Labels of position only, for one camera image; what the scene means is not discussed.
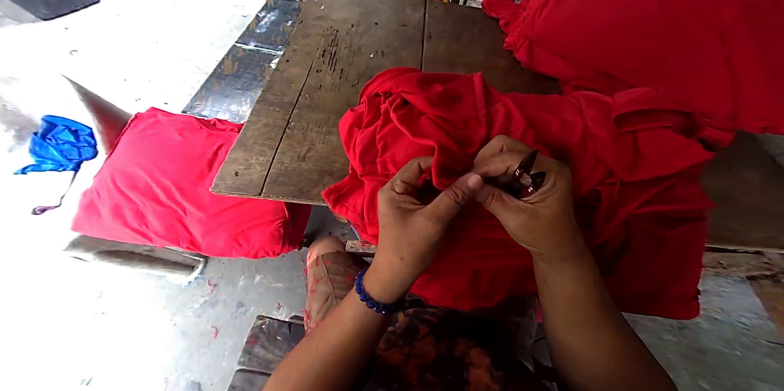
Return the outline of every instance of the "red fabric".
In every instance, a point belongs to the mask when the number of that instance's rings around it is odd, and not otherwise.
[[[209,191],[241,128],[155,108],[134,115],[82,195],[71,228],[214,257],[299,248],[310,206]]]
[[[710,205],[697,165],[711,154],[689,137],[695,125],[655,89],[501,94],[478,74],[398,67],[368,82],[341,119],[350,173],[323,195],[377,244],[376,194],[407,161],[433,155],[443,189],[494,136],[512,136],[570,166],[579,223],[621,309],[688,319],[699,311]],[[472,309],[535,292],[530,254],[478,204],[464,208],[444,242],[412,288],[429,303]]]
[[[564,96],[500,94],[479,75],[396,68],[340,123],[350,175],[324,196],[372,243],[376,193],[409,159],[435,155],[445,188],[506,134],[568,163],[575,210],[623,311],[688,319],[709,201],[701,143],[737,129],[784,134],[784,0],[485,0],[505,47],[559,78]],[[460,309],[535,291],[529,254],[469,205],[412,289]]]
[[[566,89],[656,86],[725,146],[784,134],[784,0],[485,0],[526,68]]]

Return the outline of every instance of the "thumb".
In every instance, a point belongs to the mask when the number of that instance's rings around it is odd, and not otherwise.
[[[485,209],[490,210],[490,213],[494,214],[502,223],[508,216],[515,214],[516,207],[521,202],[514,196],[491,185],[483,185],[479,188],[474,194],[474,199],[485,206]]]
[[[482,177],[473,172],[461,176],[425,207],[428,216],[435,221],[451,220],[484,184]]]

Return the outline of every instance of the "blue beaded bracelet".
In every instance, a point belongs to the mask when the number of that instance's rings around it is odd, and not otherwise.
[[[396,313],[403,309],[405,300],[402,297],[392,304],[378,302],[377,300],[370,297],[367,291],[365,291],[365,272],[367,272],[367,268],[364,268],[361,272],[359,272],[357,278],[354,280],[354,291],[357,292],[357,296],[359,296],[360,301],[364,302],[365,305],[374,312],[385,315]]]

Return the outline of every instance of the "folded red shirt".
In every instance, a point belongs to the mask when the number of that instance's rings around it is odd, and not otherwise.
[[[368,82],[341,119],[350,172],[323,195],[377,244],[376,194],[410,159],[433,155],[432,179],[443,189],[494,136],[512,136],[569,165],[579,223],[618,306],[688,319],[699,311],[711,205],[699,165],[712,154],[695,126],[693,113],[655,89],[612,97],[502,94],[479,74],[398,67]],[[466,310],[535,288],[530,254],[484,207],[469,203],[412,292]]]
[[[214,257],[298,249],[310,206],[209,191],[241,128],[155,108],[133,115],[82,194],[71,228]]]

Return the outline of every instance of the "floor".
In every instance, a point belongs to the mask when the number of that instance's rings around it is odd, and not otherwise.
[[[69,176],[11,175],[29,162],[25,141],[41,115],[89,122],[59,74],[128,112],[178,112],[261,5],[101,0],[49,22],[0,27],[0,122],[14,121],[0,131],[4,299],[18,312],[0,317],[13,354],[7,371],[15,372],[5,375],[6,388],[223,391],[254,317],[302,310],[304,250],[260,261],[213,258],[185,286],[77,261],[60,251],[102,158],[87,162],[62,207],[40,217],[30,208],[59,198]],[[314,212],[310,231],[325,232],[328,212]],[[631,316],[643,339],[681,389],[784,389],[781,336],[748,283],[705,282],[709,313],[687,323]]]

